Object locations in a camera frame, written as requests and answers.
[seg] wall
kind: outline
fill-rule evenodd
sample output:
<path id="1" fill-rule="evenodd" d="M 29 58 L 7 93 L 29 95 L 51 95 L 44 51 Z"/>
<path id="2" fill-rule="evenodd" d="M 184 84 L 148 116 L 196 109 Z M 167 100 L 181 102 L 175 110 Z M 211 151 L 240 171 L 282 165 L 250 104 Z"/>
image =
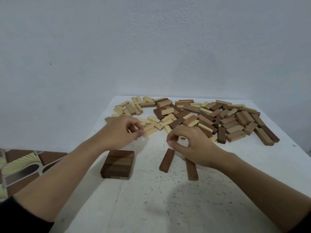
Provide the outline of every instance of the wall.
<path id="1" fill-rule="evenodd" d="M 140 94 L 251 99 L 308 152 L 310 8 L 311 0 L 0 0 L 0 125 L 14 130 L 1 144 L 26 145 L 25 133 L 36 132 L 46 146 L 49 132 L 65 146 L 74 133 L 74 147 L 113 95 Z"/>

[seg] table surface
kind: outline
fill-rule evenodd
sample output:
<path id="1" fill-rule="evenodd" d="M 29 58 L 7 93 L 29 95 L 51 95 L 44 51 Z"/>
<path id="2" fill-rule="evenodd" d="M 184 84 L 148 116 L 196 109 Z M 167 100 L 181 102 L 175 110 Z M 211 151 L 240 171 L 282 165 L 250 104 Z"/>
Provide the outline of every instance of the table surface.
<path id="1" fill-rule="evenodd" d="M 188 98 L 169 99 L 174 102 Z M 88 137 L 106 124 L 104 118 L 114 113 L 115 105 L 126 100 L 131 101 L 131 97 L 115 96 Z M 311 196 L 310 157 L 252 101 L 223 100 L 243 103 L 260 111 L 261 119 L 281 141 L 272 147 L 265 146 L 252 133 L 233 143 L 216 144 Z M 203 103 L 215 99 L 194 98 L 194 101 Z M 143 108 L 140 117 L 154 116 L 153 109 Z M 166 136 L 163 129 L 123 148 L 135 151 L 130 180 L 102 179 L 99 172 L 107 152 L 103 153 L 61 210 L 51 232 L 278 232 L 222 173 L 197 166 L 199 181 L 188 181 L 186 164 L 178 155 L 168 173 L 159 171 L 169 148 Z"/>

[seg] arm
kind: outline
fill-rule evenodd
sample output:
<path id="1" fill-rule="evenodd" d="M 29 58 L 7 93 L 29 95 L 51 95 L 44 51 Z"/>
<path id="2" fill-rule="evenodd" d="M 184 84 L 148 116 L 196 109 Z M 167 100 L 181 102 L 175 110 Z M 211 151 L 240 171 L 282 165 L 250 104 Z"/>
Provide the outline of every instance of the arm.
<path id="1" fill-rule="evenodd" d="M 130 116 L 115 118 L 44 175 L 19 191 L 14 198 L 35 216 L 48 222 L 54 221 L 100 154 L 107 150 L 121 149 L 143 133 L 144 129 L 138 119 Z"/>
<path id="2" fill-rule="evenodd" d="M 179 136 L 188 139 L 188 147 L 177 143 Z M 189 160 L 227 175 L 283 232 L 311 211 L 311 198 L 222 150 L 199 128 L 178 126 L 167 136 L 167 143 Z"/>

